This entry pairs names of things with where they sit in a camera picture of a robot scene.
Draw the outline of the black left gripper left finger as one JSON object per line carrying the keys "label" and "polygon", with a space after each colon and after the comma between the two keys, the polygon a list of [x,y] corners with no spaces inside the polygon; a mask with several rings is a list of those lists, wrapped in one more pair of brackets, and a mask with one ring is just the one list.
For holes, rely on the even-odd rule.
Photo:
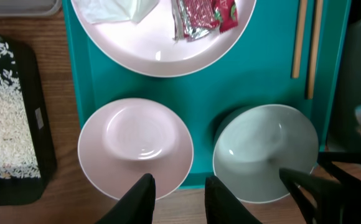
{"label": "black left gripper left finger", "polygon": [[156,203],[156,184],[144,174],[97,224],[151,224]]}

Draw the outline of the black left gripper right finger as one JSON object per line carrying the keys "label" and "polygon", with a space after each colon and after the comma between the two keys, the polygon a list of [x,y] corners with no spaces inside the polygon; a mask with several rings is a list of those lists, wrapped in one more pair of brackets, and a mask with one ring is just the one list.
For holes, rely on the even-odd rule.
{"label": "black left gripper right finger", "polygon": [[208,224],[261,224],[216,176],[205,180]]}

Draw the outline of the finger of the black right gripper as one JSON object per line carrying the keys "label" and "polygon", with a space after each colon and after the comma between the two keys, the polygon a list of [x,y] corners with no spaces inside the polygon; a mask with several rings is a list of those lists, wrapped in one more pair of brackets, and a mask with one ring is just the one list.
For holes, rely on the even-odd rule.
{"label": "finger of the black right gripper", "polygon": [[348,174],[334,164],[334,162],[343,162],[349,164],[361,165],[361,153],[351,152],[320,152],[317,163],[323,167],[326,172],[340,181],[341,184],[349,187],[360,187],[361,180]]}
{"label": "finger of the black right gripper", "polygon": [[297,203],[306,223],[341,223],[345,189],[331,180],[280,168],[279,178]]}

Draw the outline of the pink bowl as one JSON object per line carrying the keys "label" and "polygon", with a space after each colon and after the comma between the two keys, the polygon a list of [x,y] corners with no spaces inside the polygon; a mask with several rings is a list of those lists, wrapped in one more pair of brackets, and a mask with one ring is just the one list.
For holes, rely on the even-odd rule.
{"label": "pink bowl", "polygon": [[186,180],[194,145],[183,120],[168,107],[125,98],[88,118],[78,139],[78,160],[90,183],[116,200],[144,174],[151,174],[159,200]]}

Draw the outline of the red snack wrapper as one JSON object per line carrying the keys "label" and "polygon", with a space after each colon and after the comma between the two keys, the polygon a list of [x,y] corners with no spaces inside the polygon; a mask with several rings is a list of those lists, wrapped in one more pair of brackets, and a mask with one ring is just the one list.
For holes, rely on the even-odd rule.
{"label": "red snack wrapper", "polygon": [[224,33],[238,25],[235,0],[172,0],[174,40],[192,42],[218,30]]}

